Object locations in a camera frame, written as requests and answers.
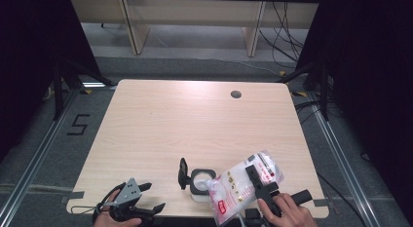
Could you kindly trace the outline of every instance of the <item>hand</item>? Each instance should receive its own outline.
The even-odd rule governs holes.
[[[296,206],[288,194],[279,194],[273,199],[274,203],[282,211],[282,217],[274,215],[262,199],[257,201],[260,210],[270,223],[278,227],[317,227],[317,223],[311,216],[310,211]]]
[[[114,201],[117,194],[121,192],[117,190],[109,196],[107,201]],[[94,222],[94,227],[135,227],[142,223],[142,220],[139,218],[129,219],[124,222],[118,222],[110,216],[109,213],[110,207],[103,207],[101,209],[100,215],[97,217],[96,221]]]

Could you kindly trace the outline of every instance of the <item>clear plastic bag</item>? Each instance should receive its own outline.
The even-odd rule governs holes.
[[[227,224],[255,198],[254,187],[245,168],[254,165],[264,185],[283,181],[282,171],[266,150],[253,154],[206,184],[216,225]]]

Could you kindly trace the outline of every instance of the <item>wooden table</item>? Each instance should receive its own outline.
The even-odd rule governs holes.
[[[232,91],[242,96],[234,98]],[[188,175],[194,169],[220,174],[264,149],[284,174],[280,191],[308,189],[314,199],[324,199],[286,85],[123,80],[74,188],[84,198],[70,200],[67,210],[95,206],[134,177],[138,184],[152,183],[138,207],[166,203],[161,216],[212,217],[208,203],[194,202],[189,187],[180,189],[180,159]],[[316,218],[328,216],[327,207],[304,206]]]

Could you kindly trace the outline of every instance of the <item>plastic packaging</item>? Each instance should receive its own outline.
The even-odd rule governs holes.
[[[255,198],[254,187],[245,171],[254,165],[264,185],[283,181],[282,171],[266,150],[253,154],[245,161],[224,171],[206,184],[216,225],[227,224],[241,210],[248,207]]]

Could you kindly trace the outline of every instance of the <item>gray carpet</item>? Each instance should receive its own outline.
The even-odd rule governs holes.
[[[280,79],[277,74],[281,70],[287,73],[292,70],[281,68],[273,62],[247,62],[249,66],[246,66],[245,64],[220,60],[198,59],[97,57],[96,61],[102,74],[112,81],[133,78],[275,82]],[[82,77],[82,79],[93,81],[89,77]],[[302,83],[304,80],[305,75],[289,82],[290,90],[292,92],[303,91]],[[89,215],[68,213],[65,210],[65,198],[76,183],[113,93],[113,91],[108,90],[92,90],[88,95],[79,94],[76,97],[49,154],[39,169],[28,194],[19,206],[11,226],[92,225]],[[297,104],[308,101],[308,98],[294,96],[293,101]],[[351,127],[346,123],[345,116],[333,103],[328,105],[328,112],[329,122],[382,226],[409,226],[373,165],[359,156],[362,148],[357,138],[352,134]],[[303,121],[303,132],[316,170],[355,207],[354,199],[313,113],[312,108],[307,107],[300,111],[298,116],[300,121]],[[80,128],[72,127],[79,114],[88,115],[78,118],[77,121],[78,124],[88,125],[83,134],[80,134]],[[10,194],[13,184],[19,181],[26,165],[51,124],[53,115],[54,100],[51,98],[45,100],[21,143],[13,148],[1,163],[0,202],[2,204]],[[325,196],[332,197],[335,208],[330,206],[329,216],[325,219],[319,219],[319,226],[362,226],[349,205],[326,182],[320,180],[320,184]]]

